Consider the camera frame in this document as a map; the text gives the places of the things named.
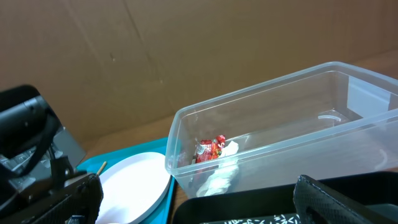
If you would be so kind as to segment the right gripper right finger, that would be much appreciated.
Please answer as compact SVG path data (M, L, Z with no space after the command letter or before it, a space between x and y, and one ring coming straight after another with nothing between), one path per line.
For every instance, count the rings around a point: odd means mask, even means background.
M293 201L302 224L397 224L307 175L298 177Z

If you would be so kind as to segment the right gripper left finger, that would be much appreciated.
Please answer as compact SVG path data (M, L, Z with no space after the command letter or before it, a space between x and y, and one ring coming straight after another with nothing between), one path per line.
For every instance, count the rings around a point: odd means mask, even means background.
M78 173L71 179L49 177L22 191L10 183L1 184L1 223L94 223L103 199L100 178L95 173Z

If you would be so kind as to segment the white tissue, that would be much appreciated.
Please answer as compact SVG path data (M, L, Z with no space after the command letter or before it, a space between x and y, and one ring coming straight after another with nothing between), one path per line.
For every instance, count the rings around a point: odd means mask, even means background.
M219 158L232 156L238 152L239 144L231 141L223 148ZM238 174L237 160L230 160L223 164L197 170L193 178L197 197L224 194L231 186L232 180Z

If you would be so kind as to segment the red snack wrapper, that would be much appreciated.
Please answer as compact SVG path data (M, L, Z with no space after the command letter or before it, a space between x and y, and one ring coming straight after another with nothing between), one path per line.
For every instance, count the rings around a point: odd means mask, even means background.
M197 142L195 154L193 156L195 163L201 163L219 158L222 154L225 142L226 137L224 135L219 135L213 139L204 139Z

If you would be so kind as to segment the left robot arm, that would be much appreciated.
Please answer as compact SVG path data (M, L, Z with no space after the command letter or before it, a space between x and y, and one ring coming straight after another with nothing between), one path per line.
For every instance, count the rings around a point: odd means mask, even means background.
M62 125L57 115L32 85L1 92L1 155L12 159L37 146L51 124Z

